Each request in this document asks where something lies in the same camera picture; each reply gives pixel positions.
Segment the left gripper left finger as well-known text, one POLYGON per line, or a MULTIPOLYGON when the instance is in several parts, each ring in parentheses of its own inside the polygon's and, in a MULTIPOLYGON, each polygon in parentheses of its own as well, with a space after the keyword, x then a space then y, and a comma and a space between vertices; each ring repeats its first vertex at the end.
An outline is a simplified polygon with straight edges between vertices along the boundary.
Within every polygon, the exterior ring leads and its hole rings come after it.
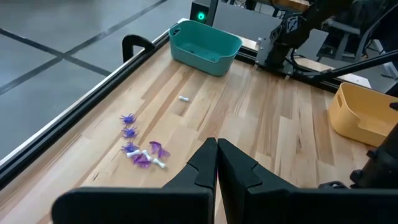
POLYGON ((218 143, 208 138, 161 188, 80 187, 53 203, 54 223, 213 223, 218 143))

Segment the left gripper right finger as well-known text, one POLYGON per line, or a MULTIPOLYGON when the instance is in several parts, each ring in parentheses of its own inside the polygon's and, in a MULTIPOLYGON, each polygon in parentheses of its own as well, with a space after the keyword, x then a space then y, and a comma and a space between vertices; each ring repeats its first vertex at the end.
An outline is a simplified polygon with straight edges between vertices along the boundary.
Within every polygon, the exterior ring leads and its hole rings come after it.
POLYGON ((228 223, 397 223, 397 191, 298 188, 228 140, 218 140, 228 223))

